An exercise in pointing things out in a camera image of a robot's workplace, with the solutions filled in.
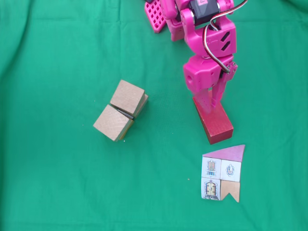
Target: pink grid panel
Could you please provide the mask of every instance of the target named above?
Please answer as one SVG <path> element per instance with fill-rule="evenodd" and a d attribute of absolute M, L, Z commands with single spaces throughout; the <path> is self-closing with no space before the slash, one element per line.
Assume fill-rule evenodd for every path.
<path fill-rule="evenodd" d="M 145 3 L 144 10 L 151 26 L 155 33 L 159 33 L 166 24 L 166 20 L 163 16 L 162 7 L 159 0 L 154 0 L 151 4 Z"/>

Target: green cloth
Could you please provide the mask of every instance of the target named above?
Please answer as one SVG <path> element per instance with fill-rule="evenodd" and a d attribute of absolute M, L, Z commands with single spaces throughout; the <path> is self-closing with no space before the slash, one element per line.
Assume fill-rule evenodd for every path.
<path fill-rule="evenodd" d="M 229 16 L 234 133 L 214 145 L 184 82 L 193 53 L 152 31 L 144 3 L 0 0 L 0 230 L 307 230 L 307 1 Z M 149 101 L 112 142 L 93 124 L 121 79 Z M 239 144 L 240 203 L 202 199 L 202 154 Z"/>

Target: red wooden block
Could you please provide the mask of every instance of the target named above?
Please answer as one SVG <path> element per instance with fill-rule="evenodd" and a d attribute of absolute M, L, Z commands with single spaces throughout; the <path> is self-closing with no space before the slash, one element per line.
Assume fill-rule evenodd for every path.
<path fill-rule="evenodd" d="M 207 113 L 195 97 L 193 97 L 193 102 L 210 144 L 224 141 L 232 137 L 233 126 L 221 103 L 218 103 L 210 113 Z"/>

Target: block puzzle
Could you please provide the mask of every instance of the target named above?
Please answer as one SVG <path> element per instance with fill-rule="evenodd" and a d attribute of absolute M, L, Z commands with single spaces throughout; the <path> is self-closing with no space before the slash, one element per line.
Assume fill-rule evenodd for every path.
<path fill-rule="evenodd" d="M 229 193 L 233 198 L 240 202 L 240 182 L 232 182 L 227 180 L 221 180 L 220 199 L 223 200 Z"/>
<path fill-rule="evenodd" d="M 93 126 L 113 141 L 123 139 L 148 98 L 143 89 L 121 80 L 111 106 L 106 106 Z"/>
<path fill-rule="evenodd" d="M 241 177 L 241 162 L 222 160 L 220 179 L 240 182 Z"/>
<path fill-rule="evenodd" d="M 220 179 L 221 160 L 215 158 L 202 158 L 202 177 Z"/>
<path fill-rule="evenodd" d="M 203 128 L 207 135 L 210 144 L 224 141 L 232 137 L 233 125 L 230 122 L 225 110 L 221 103 L 218 103 L 210 113 L 199 104 L 196 97 L 193 97 L 193 102 L 196 106 L 198 115 L 201 119 Z"/>
<path fill-rule="evenodd" d="M 238 145 L 203 155 L 202 198 L 223 200 L 230 193 L 237 202 L 240 201 L 240 179 L 244 149 L 245 145 Z"/>
<path fill-rule="evenodd" d="M 111 140 L 118 141 L 132 123 L 132 119 L 107 105 L 93 126 Z"/>
<path fill-rule="evenodd" d="M 220 180 L 202 177 L 201 195 L 204 199 L 220 201 Z"/>

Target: metal wire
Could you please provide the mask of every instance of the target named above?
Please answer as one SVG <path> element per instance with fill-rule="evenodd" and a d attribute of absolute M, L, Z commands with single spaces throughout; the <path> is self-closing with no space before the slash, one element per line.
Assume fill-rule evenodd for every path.
<path fill-rule="evenodd" d="M 215 23 L 213 22 L 215 19 L 225 16 L 227 14 L 230 14 L 238 9 L 240 9 L 242 6 L 244 6 L 246 3 L 248 2 L 248 0 L 244 0 L 241 4 L 239 4 L 236 7 L 233 7 L 230 10 L 221 12 L 216 14 L 211 20 L 210 20 L 210 25 L 213 27 L 214 30 L 219 31 L 219 29 L 216 27 Z M 229 73 L 230 70 L 225 66 L 225 64 L 222 63 L 222 61 L 220 61 L 209 49 L 209 47 L 207 46 L 207 42 L 206 42 L 206 33 L 207 33 L 207 28 L 209 25 L 206 25 L 203 29 L 203 47 L 206 50 L 206 52 L 208 53 L 208 55 L 222 68 L 222 70 L 226 73 Z"/>

